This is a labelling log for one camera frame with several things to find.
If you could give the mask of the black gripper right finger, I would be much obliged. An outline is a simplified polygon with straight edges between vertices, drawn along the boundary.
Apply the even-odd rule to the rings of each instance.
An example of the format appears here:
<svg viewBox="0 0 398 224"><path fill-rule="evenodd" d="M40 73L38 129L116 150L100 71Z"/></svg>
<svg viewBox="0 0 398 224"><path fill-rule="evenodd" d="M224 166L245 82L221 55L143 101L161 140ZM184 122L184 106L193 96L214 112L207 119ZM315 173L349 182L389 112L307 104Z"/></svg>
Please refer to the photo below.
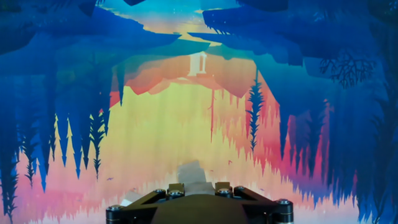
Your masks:
<svg viewBox="0 0 398 224"><path fill-rule="evenodd" d="M271 200L242 185L232 187L229 182L216 182L215 195L238 202L251 220L264 219L258 223L294 224L294 204L286 198Z"/></svg>

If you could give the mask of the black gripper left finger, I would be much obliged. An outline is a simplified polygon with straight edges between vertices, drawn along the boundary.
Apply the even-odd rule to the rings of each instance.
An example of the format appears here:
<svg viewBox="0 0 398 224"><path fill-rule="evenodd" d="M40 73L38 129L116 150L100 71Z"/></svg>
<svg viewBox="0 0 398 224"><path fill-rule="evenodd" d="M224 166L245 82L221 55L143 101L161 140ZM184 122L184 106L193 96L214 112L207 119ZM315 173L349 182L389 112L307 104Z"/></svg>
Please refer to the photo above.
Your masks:
<svg viewBox="0 0 398 224"><path fill-rule="evenodd" d="M106 224L128 224L134 223L137 218L152 217L160 202L185 196L184 184L169 184L167 190L155 189L147 195L142 196L135 202L124 205L112 205L106 209Z"/></svg>

